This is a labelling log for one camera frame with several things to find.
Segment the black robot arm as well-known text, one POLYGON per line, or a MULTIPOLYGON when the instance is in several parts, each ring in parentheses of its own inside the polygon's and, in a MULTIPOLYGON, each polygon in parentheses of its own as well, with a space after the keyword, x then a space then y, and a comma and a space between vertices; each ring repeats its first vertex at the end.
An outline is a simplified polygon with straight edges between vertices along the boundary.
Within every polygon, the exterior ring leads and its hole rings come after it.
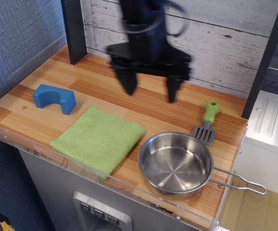
POLYGON ((166 77, 169 102, 174 102, 181 83, 191 75, 191 56, 167 41, 165 7, 187 12, 169 0, 122 0, 122 27, 128 42, 110 45, 111 67, 126 93, 132 95, 137 74, 166 77))

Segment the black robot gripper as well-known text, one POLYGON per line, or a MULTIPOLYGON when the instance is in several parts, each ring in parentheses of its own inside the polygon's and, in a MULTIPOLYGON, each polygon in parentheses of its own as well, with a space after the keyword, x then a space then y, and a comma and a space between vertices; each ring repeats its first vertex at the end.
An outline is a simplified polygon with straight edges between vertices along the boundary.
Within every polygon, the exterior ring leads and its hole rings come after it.
POLYGON ((167 77, 168 98, 173 103, 181 84, 190 78, 191 56, 168 43, 165 21, 148 24, 123 21, 122 26, 128 42, 110 45, 106 52, 125 92, 134 93, 136 73, 167 77))

